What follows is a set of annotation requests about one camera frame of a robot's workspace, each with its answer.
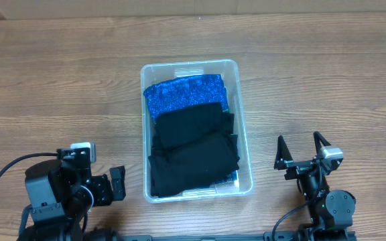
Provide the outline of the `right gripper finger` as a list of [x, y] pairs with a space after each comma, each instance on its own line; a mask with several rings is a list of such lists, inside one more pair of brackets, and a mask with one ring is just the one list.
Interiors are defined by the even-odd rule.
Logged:
[[316, 148], [317, 156], [321, 154], [321, 148], [330, 146], [330, 143], [320, 134], [319, 131], [313, 133], [314, 144]]
[[277, 153], [275, 157], [276, 163], [280, 161], [293, 161], [293, 158], [282, 135], [278, 136]]

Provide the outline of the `blue jeans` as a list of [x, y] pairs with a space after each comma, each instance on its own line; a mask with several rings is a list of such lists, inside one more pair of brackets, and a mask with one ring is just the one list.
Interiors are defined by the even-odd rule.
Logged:
[[238, 178], [239, 178], [238, 171], [234, 171], [228, 174], [226, 177], [214, 182], [213, 184], [218, 185], [218, 184], [226, 184], [226, 183], [235, 183], [235, 185], [238, 185], [239, 184]]

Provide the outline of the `small black cloth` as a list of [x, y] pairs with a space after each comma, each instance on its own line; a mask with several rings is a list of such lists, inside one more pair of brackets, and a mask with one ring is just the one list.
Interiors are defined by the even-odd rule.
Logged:
[[217, 130], [226, 114], [216, 102], [161, 114], [155, 120], [153, 147], [174, 149], [196, 141]]

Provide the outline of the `sparkly blue cloth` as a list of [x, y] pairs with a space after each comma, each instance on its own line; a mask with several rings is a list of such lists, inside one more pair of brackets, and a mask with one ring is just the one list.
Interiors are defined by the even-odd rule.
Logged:
[[184, 76], [153, 84], [143, 91], [153, 122], [161, 114], [189, 106], [220, 103], [229, 111], [227, 90], [220, 74]]

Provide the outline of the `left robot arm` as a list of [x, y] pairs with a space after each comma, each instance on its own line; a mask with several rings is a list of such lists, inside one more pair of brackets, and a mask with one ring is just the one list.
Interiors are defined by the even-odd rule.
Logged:
[[31, 202], [22, 213], [19, 240], [120, 240], [111, 228], [86, 232], [88, 212], [125, 199], [125, 167], [93, 176], [90, 161], [53, 159], [25, 172]]

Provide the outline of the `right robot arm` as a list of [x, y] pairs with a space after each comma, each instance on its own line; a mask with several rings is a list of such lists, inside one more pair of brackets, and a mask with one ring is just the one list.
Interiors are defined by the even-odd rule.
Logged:
[[[316, 155], [311, 160], [294, 161], [282, 136], [277, 140], [274, 168], [285, 170], [286, 180], [296, 180], [298, 191], [305, 203], [282, 216], [270, 233], [263, 235], [267, 240], [356, 240], [352, 226], [356, 199], [345, 190], [330, 190], [326, 176], [339, 168], [343, 161], [341, 148], [330, 144], [316, 131], [313, 134]], [[309, 224], [301, 224], [293, 232], [278, 232], [278, 226], [290, 215], [306, 208], [310, 215]]]

